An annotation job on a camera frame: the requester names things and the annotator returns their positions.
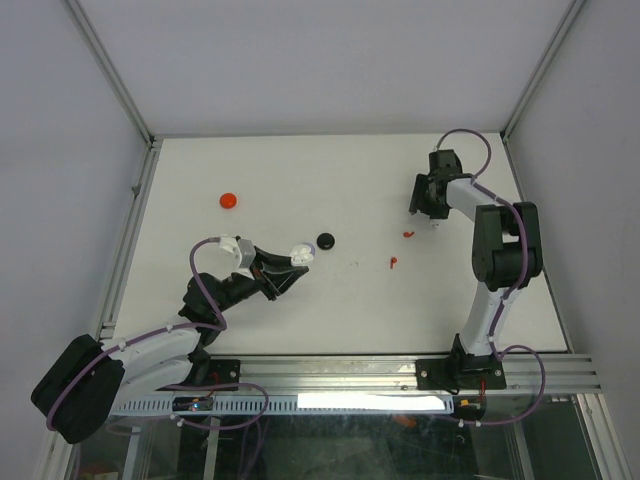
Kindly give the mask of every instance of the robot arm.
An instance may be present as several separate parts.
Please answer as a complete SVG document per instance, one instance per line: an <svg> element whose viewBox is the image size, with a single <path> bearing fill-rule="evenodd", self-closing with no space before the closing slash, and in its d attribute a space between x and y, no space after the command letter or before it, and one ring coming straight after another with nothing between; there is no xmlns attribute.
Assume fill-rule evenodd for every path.
<svg viewBox="0 0 640 480"><path fill-rule="evenodd" d="M305 264L313 259L312 247L299 246L291 256L279 256L239 237L220 237L216 241L237 261L235 271L222 281L209 274L200 275L220 311L258 292L276 300L309 271ZM210 373L210 355L204 347L223 330L221 319L195 278L189 281L183 301L179 317L166 327L102 343L90 335L82 335L69 344L31 395L31 401L45 416L55 410L51 425L67 442L86 439L100 428L113 409L148 392L167 385L183 382L201 385L205 381ZM217 330L184 328L189 322L211 325ZM183 328L174 328L180 323ZM67 385L101 356L104 358L54 409Z"/></svg>
<svg viewBox="0 0 640 480"><path fill-rule="evenodd" d="M486 189L474 186L474 178L462 172L453 150L429 155L428 175L416 178L409 211L425 213L433 220L448 218L453 208L474 222L471 263L478 280L476 295L466 324L456 335L450 355L430 361L424 389L477 388L483 380L487 389L506 388L502 366L493 355L509 309L531 278L542 271L542 247L537 208L533 203L514 204L525 226L528 265L524 281L506 295L522 270L522 239L513 212L496 202ZM514 237L512 241L505 237Z"/></svg>

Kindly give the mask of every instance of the red bottle cap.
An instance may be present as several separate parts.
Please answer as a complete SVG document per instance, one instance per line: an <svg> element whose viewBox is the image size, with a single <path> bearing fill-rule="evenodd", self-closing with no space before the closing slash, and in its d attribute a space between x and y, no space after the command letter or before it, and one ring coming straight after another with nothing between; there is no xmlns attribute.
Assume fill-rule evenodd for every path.
<svg viewBox="0 0 640 480"><path fill-rule="evenodd" d="M225 193L220 197L220 206L222 208L233 208L238 203L238 199L233 193Z"/></svg>

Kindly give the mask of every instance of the white tabletop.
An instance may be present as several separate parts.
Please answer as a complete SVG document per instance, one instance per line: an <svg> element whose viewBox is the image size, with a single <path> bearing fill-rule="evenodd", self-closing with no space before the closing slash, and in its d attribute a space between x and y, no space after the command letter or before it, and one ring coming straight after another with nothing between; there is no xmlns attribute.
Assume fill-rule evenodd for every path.
<svg viewBox="0 0 640 480"><path fill-rule="evenodd" d="M497 134L481 183L517 200ZM408 213L417 173L439 135L200 138L165 140L153 178L116 335L169 321L191 278L199 240L241 235L271 253L330 232L310 272L275 302L256 294L226 312L229 329L209 350L225 354L435 353L451 347L475 294L473 224L452 211L439 228ZM451 136L465 172L485 158L475 137ZM219 206L233 192L238 205ZM414 231L405 238L403 232ZM390 259L397 257L395 268ZM225 278L230 258L214 246L196 256L201 272ZM566 345L543 276L507 319L500 345L542 351Z"/></svg>

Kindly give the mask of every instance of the gray wall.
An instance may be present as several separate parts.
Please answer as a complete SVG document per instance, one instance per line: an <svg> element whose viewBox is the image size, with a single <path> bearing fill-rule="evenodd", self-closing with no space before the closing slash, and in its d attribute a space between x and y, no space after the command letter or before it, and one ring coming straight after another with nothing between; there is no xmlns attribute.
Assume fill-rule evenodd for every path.
<svg viewBox="0 0 640 480"><path fill-rule="evenodd" d="M593 1L524 120L512 153L541 210L558 307L596 362L640 475L640 2Z"/></svg>
<svg viewBox="0 0 640 480"><path fill-rule="evenodd" d="M569 0L82 0L156 134L498 131Z"/></svg>
<svg viewBox="0 0 640 480"><path fill-rule="evenodd" d="M0 2L0 476L31 478L31 390L87 332L143 146L61 2Z"/></svg>

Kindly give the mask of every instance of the black bottle cap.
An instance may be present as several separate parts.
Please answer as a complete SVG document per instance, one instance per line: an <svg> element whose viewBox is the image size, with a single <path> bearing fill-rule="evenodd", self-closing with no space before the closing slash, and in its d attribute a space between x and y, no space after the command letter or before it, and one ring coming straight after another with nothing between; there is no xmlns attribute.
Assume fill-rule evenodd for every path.
<svg viewBox="0 0 640 480"><path fill-rule="evenodd" d="M336 244L336 239L333 238L333 235L330 233L321 233L316 243L318 244L318 248L320 250L331 250L333 246Z"/></svg>

